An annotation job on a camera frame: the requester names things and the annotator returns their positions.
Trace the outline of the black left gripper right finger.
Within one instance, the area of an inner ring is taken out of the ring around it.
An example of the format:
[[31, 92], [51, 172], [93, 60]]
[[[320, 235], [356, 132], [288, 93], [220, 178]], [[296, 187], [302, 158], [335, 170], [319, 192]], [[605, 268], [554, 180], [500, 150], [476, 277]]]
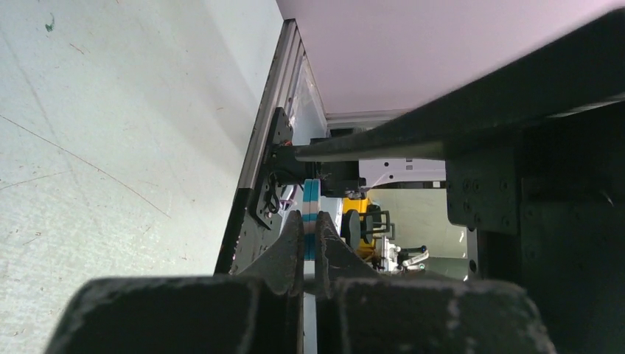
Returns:
[[534, 302], [498, 281], [395, 277], [367, 266], [325, 212], [315, 221], [320, 353], [555, 353]]

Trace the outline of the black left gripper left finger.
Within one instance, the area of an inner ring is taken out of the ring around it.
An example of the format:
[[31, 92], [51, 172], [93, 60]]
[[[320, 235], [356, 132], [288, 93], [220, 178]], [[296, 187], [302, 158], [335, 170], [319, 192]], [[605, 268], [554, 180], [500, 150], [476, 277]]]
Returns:
[[304, 225], [237, 274], [113, 277], [71, 298], [48, 353], [301, 353]]

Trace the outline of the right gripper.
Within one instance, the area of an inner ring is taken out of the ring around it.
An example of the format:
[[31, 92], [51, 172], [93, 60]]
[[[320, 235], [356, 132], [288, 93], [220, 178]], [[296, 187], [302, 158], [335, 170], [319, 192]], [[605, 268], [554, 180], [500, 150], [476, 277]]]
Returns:
[[624, 9], [303, 162], [448, 159], [451, 222], [481, 279], [528, 292], [561, 353], [624, 351]]

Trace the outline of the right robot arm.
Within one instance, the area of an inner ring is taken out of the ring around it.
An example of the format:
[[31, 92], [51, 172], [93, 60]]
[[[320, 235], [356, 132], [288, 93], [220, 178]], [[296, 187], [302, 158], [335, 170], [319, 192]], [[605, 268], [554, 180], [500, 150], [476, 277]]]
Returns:
[[469, 272], [524, 287], [556, 348], [624, 351], [624, 9], [371, 130], [298, 152], [370, 188], [443, 181]]

